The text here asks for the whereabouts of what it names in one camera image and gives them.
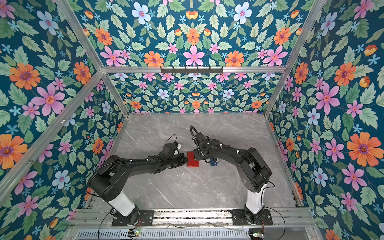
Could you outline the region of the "red leather card holder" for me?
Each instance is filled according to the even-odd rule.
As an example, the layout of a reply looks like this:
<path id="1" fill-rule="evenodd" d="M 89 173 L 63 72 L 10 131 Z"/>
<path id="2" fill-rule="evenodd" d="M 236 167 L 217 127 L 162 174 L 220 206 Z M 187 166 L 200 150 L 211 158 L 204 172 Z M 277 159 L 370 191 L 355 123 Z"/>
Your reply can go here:
<path id="1" fill-rule="evenodd" d="M 188 151 L 187 152 L 187 167 L 188 168 L 198 168 L 200 166 L 199 161 L 195 159 L 195 154 L 193 151 Z"/>

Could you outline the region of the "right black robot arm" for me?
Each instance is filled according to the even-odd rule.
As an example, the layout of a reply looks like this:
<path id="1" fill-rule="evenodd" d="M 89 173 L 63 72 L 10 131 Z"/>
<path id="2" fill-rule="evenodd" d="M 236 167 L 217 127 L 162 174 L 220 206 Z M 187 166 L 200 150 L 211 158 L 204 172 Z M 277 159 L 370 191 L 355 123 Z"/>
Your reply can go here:
<path id="1" fill-rule="evenodd" d="M 236 167 L 240 180 L 248 190 L 243 218 L 251 225 L 257 224 L 265 210 L 265 189 L 272 175 L 263 157 L 255 148 L 243 150 L 225 145 L 219 140 L 210 139 L 193 126 L 190 126 L 190 133 L 197 146 L 194 149 L 196 161 L 209 163 L 223 160 Z"/>

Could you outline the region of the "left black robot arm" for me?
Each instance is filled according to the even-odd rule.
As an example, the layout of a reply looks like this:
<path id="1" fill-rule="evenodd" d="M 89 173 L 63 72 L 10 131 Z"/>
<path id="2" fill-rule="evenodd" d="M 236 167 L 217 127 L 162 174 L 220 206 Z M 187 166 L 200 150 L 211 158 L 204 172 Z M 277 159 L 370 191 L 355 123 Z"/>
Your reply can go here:
<path id="1" fill-rule="evenodd" d="M 127 226 L 140 222 L 138 206 L 130 200 L 126 185 L 131 177 L 159 174 L 187 164 L 188 158 L 180 152 L 180 144 L 167 143 L 156 155 L 143 159 L 109 157 L 89 178 L 88 186 L 116 212 L 114 216 Z"/>

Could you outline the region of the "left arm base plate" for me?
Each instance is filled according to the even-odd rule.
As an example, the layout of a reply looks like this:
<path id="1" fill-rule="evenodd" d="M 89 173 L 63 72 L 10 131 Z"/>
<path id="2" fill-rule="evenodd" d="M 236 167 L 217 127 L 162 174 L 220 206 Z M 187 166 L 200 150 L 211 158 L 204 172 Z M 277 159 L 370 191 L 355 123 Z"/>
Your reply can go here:
<path id="1" fill-rule="evenodd" d="M 153 210 L 133 210 L 128 216 L 123 216 L 119 212 L 113 213 L 113 227 L 148 227 L 151 226 L 154 220 Z"/>

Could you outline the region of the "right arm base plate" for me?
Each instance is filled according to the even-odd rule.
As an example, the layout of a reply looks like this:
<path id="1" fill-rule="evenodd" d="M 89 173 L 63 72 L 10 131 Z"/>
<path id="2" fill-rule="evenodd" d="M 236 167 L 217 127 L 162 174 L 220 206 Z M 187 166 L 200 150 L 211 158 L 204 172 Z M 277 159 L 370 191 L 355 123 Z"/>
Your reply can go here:
<path id="1" fill-rule="evenodd" d="M 263 209 L 258 214 L 245 210 L 230 210 L 234 226 L 272 226 L 273 219 L 269 210 Z"/>

